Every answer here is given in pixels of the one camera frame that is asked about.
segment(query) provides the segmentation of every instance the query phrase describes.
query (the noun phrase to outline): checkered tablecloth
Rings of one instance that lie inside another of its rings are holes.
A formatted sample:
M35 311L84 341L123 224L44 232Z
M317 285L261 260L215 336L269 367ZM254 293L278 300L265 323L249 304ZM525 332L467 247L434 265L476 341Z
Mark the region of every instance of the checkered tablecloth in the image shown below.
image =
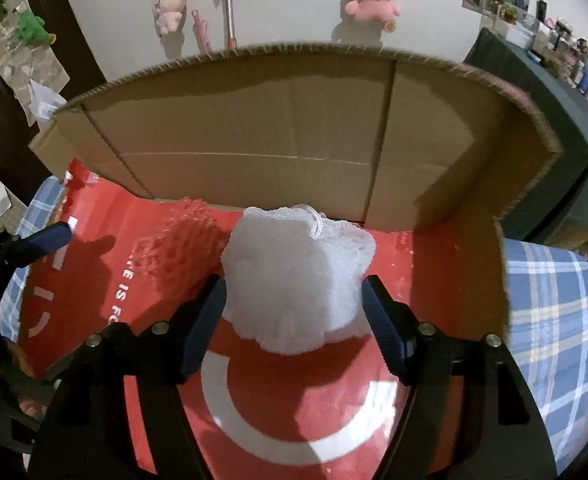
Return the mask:
M558 473L580 451L588 408L588 263L575 253L504 241L509 349L536 399Z
M58 178L55 176L45 179L30 202L14 234L25 238L46 227L63 190L63 186L59 184ZM16 269L0 303L0 333L14 342L18 339L21 300L29 272L29 267Z

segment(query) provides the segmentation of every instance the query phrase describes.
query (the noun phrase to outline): dark green cloth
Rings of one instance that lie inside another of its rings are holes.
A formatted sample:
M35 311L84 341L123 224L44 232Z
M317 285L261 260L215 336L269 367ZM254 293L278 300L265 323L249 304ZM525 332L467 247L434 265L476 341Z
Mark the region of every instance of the dark green cloth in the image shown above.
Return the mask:
M534 63L525 50L486 28L465 62L527 92L563 148L547 175L503 219L505 236L544 242L568 219L588 228L588 103L584 96Z

